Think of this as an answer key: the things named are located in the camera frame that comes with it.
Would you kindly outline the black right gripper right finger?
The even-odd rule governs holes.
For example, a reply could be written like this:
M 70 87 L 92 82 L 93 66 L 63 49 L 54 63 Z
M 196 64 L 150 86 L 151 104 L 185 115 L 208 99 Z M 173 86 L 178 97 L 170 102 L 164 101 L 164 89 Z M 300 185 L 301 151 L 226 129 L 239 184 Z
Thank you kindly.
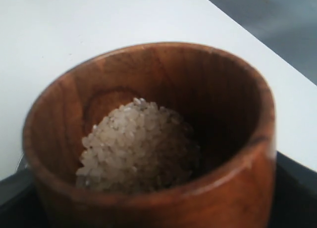
M 317 173 L 277 153 L 271 228 L 317 228 Z

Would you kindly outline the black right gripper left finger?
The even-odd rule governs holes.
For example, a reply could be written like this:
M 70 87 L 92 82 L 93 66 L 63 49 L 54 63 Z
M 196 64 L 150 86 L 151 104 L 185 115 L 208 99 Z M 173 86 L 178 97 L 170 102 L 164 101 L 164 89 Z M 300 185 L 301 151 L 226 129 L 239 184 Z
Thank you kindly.
M 0 182 L 0 227 L 43 228 L 45 214 L 28 169 Z

